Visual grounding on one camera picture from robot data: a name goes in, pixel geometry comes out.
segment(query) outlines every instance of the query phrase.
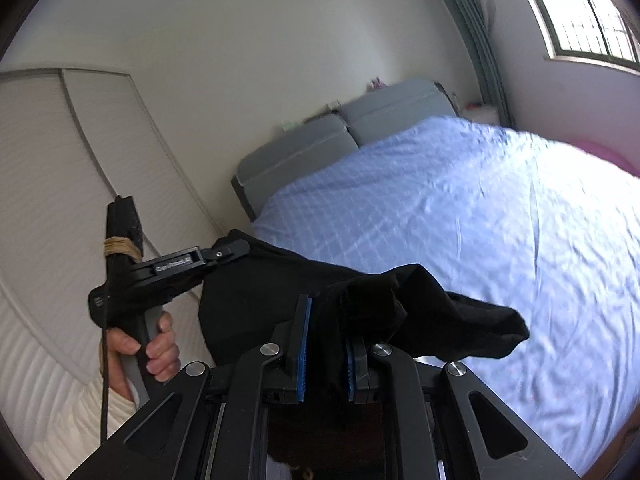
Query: silver bolt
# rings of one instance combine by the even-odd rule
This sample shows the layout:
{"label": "silver bolt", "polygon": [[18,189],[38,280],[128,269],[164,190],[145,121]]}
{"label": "silver bolt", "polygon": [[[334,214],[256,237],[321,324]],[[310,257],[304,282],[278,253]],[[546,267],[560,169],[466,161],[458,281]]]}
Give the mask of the silver bolt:
{"label": "silver bolt", "polygon": [[260,347],[262,355],[276,355],[280,352],[280,347],[276,343],[265,343]]}
{"label": "silver bolt", "polygon": [[451,375],[460,377],[466,374],[466,366],[463,365],[460,361],[454,361],[447,365],[447,372]]}
{"label": "silver bolt", "polygon": [[197,377],[199,375],[202,375],[204,373],[204,370],[206,370],[206,367],[204,363],[201,363],[200,361],[194,361],[193,363],[189,363],[186,369],[187,375],[191,377]]}
{"label": "silver bolt", "polygon": [[386,343],[377,343],[373,345],[373,353],[380,356],[388,356],[391,354],[392,348]]}

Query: headboard cushion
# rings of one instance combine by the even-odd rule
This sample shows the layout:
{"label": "headboard cushion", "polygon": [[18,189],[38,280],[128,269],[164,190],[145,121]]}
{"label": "headboard cushion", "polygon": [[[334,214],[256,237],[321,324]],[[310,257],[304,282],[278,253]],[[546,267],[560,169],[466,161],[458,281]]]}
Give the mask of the headboard cushion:
{"label": "headboard cushion", "polygon": [[357,150],[344,121],[335,114],[325,115],[247,155],[238,164],[232,185],[253,221],[281,187]]}
{"label": "headboard cushion", "polygon": [[363,95],[338,113],[358,146],[403,132],[427,117],[456,115],[433,82],[417,77]]}

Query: window sill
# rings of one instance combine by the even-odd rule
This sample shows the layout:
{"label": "window sill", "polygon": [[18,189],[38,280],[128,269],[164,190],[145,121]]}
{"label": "window sill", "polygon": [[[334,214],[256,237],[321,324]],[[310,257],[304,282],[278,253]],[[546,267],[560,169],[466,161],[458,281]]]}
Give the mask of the window sill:
{"label": "window sill", "polygon": [[636,70],[633,68],[629,68],[623,65],[618,65],[615,63],[609,63],[607,61],[600,61],[599,59],[591,59],[590,57],[581,57],[581,56],[545,56],[545,60],[547,61],[570,61],[577,63],[586,63],[590,65],[601,66],[604,68],[610,68],[613,70],[619,70],[620,72],[626,72],[628,74],[632,74],[635,76],[640,76],[640,70]]}

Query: human hand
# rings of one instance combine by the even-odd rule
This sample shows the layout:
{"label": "human hand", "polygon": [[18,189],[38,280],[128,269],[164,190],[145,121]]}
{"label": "human hand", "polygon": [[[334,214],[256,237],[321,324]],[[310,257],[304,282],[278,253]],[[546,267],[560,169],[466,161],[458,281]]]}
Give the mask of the human hand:
{"label": "human hand", "polygon": [[[165,382],[180,371],[180,351],[175,343],[175,332],[172,328],[174,320],[171,314],[163,312],[158,320],[160,333],[146,346],[149,362],[146,369],[155,376],[157,381]],[[140,349],[140,343],[119,328],[107,330],[107,363],[109,366],[109,387],[127,400],[133,400],[133,395],[127,383],[127,377],[122,368],[120,354],[135,355]]]}

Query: blue bedsheet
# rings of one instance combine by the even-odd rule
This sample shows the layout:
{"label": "blue bedsheet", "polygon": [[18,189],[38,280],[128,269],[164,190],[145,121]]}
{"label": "blue bedsheet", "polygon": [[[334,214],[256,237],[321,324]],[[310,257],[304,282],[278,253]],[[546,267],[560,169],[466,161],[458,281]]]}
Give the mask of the blue bedsheet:
{"label": "blue bedsheet", "polygon": [[531,338],[466,363],[579,474],[640,402],[640,180],[527,133],[429,118],[277,192],[262,240],[363,272],[418,262]]}

